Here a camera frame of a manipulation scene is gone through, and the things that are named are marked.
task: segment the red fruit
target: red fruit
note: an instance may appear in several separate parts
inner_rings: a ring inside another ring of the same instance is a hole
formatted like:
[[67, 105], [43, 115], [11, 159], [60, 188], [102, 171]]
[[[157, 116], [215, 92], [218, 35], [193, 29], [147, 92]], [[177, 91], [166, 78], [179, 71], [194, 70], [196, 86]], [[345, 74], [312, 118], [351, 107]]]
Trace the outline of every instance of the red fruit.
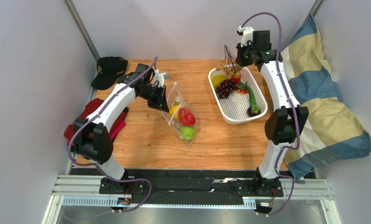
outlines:
[[233, 77], [232, 79], [235, 80], [236, 83], [239, 83], [240, 82], [240, 77], [239, 78]]
[[184, 126], [192, 126], [195, 124], [195, 117], [192, 111], [188, 108], [180, 108], [178, 111], [178, 121]]

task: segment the gray floor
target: gray floor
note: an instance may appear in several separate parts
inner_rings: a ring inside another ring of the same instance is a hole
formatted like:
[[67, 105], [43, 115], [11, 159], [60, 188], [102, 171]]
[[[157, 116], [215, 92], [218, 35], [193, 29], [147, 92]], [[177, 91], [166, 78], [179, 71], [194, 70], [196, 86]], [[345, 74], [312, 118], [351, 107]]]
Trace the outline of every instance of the gray floor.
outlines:
[[[274, 210], [283, 205], [276, 200]], [[70, 218], [86, 218], [109, 211], [106, 207], [62, 207], [61, 212]], [[59, 224], [71, 224], [63, 217]], [[135, 211], [118, 214], [111, 213], [92, 220], [77, 222], [82, 224], [325, 224], [325, 217], [320, 201], [291, 201], [279, 215], [273, 217], [256, 216], [252, 210], [223, 209], [167, 209], [140, 208]]]

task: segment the blue and beige pillow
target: blue and beige pillow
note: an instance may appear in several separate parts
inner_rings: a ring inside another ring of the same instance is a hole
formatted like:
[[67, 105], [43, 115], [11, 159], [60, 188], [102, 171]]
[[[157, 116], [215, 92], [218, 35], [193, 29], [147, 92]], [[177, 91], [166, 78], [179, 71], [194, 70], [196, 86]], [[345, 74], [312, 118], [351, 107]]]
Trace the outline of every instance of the blue and beige pillow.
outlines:
[[324, 59], [321, 35], [313, 16], [310, 15], [281, 54], [293, 94], [309, 110], [300, 136], [300, 149], [288, 150], [285, 156], [296, 181], [312, 167], [368, 156], [370, 136], [340, 102], [341, 95], [331, 76], [332, 68]]

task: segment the wooden surface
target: wooden surface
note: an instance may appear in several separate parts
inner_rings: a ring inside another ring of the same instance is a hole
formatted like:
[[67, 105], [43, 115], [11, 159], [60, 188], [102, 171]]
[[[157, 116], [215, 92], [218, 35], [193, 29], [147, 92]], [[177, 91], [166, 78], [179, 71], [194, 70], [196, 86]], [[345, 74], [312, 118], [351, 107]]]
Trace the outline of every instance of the wooden surface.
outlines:
[[[152, 60], [129, 60], [127, 72], [138, 63]], [[150, 109], [146, 100], [136, 98], [129, 104], [126, 126], [113, 145], [113, 155], [125, 168], [173, 169], [256, 169], [262, 162], [267, 146], [264, 124], [273, 106], [268, 87], [255, 66], [249, 70], [256, 79], [268, 103], [268, 112], [261, 118], [230, 125], [221, 116], [214, 98], [208, 74], [220, 60], [159, 60], [158, 69], [168, 72], [165, 81], [168, 94], [177, 82], [184, 99], [196, 111], [196, 136], [191, 148], [178, 137], [158, 110]], [[114, 86], [97, 91], [97, 98], [105, 100]]]

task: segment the black cap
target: black cap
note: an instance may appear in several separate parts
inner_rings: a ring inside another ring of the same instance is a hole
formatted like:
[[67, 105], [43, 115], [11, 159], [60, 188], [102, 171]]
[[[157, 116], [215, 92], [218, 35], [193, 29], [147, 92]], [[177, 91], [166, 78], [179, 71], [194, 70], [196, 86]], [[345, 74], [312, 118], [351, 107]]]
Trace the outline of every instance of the black cap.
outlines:
[[126, 73], [128, 61], [122, 57], [102, 57], [97, 61], [97, 76], [91, 86], [98, 90], [107, 90], [116, 79]]

